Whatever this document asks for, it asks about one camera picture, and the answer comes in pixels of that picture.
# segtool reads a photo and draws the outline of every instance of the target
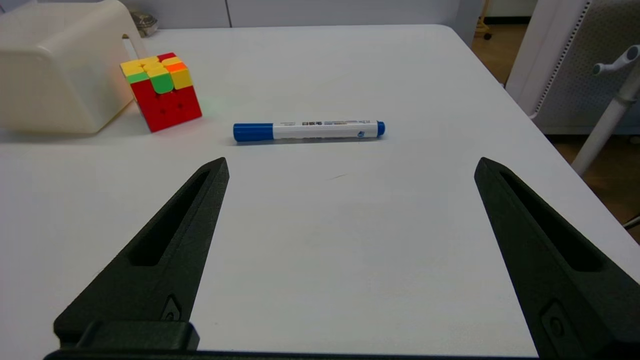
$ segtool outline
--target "table surface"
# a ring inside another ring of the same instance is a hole
[[[0,134],[0,357],[52,323],[203,163],[230,181],[191,321],[200,349],[535,356],[474,182],[510,167],[635,280],[640,247],[443,26],[160,31],[201,119]],[[382,120],[377,141],[237,145],[235,122]]]

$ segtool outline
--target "whiteboard marker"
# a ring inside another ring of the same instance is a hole
[[[234,124],[237,142],[277,139],[379,138],[385,123],[371,120],[336,120]]]

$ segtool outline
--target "red cube face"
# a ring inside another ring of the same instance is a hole
[[[173,53],[120,64],[151,132],[202,116],[189,69]]]

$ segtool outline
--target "white pole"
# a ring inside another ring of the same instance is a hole
[[[582,176],[598,156],[598,153],[611,137],[622,117],[625,116],[627,110],[636,101],[638,91],[640,91],[640,63],[636,63],[633,70],[631,70],[629,77],[616,94],[616,97],[609,103],[600,120],[598,120],[596,127],[593,128],[589,138],[580,149],[578,156],[571,164],[571,167],[578,175]]]

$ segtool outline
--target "blue marker end cap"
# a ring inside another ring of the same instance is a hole
[[[273,140],[273,124],[234,124],[234,138],[237,142]]]
[[[378,121],[378,137],[381,137],[385,134],[385,123],[382,121]]]

